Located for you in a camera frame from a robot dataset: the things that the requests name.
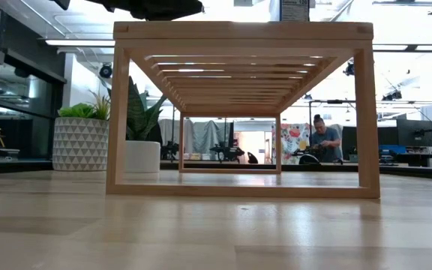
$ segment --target dark shirt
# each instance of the dark shirt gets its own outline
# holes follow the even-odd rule
[[[331,127],[326,128],[326,132],[324,134],[318,134],[317,132],[311,135],[311,146],[317,146],[323,141],[335,141],[339,139],[338,132]],[[341,150],[339,147],[326,147],[325,154],[319,160],[320,162],[333,162],[338,158],[343,159],[343,155],[341,154]]]

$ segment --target person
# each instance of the person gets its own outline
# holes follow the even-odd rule
[[[334,128],[326,127],[324,120],[319,114],[314,116],[313,124],[316,132],[311,135],[311,147],[326,148],[325,153],[322,155],[319,162],[342,160],[343,155],[339,148],[341,145],[341,139],[338,132]]]

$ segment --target potted plant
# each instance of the potted plant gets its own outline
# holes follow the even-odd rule
[[[129,77],[127,96],[126,172],[157,173],[160,168],[161,145],[148,141],[148,135],[157,124],[161,97],[151,108],[146,106],[146,94],[140,94],[137,85]]]
[[[54,170],[106,170],[110,100],[91,93],[95,103],[79,103],[58,111],[52,144]]]

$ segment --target white geometric planter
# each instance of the white geometric planter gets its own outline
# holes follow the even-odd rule
[[[159,142],[126,141],[126,173],[159,173]]]
[[[101,171],[107,167],[108,121],[59,117],[55,120],[52,168]]]

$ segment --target wooden table frame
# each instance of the wooden table frame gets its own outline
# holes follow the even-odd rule
[[[373,26],[359,22],[117,22],[112,78],[108,194],[261,197],[380,196],[374,89]],[[274,117],[354,58],[359,187],[187,187],[122,184],[130,60],[185,117]],[[180,138],[184,138],[180,128]],[[180,173],[281,173],[276,170],[185,169]],[[247,192],[247,189],[258,189]]]

